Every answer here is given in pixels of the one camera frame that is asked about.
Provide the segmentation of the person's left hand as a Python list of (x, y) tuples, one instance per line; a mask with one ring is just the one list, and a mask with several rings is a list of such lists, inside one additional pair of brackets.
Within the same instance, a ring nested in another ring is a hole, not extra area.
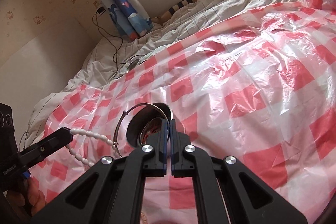
[(29, 177), (23, 193), (8, 190), (6, 194), (11, 207), (17, 215), (34, 216), (47, 204), (45, 195), (38, 189), (36, 181)]

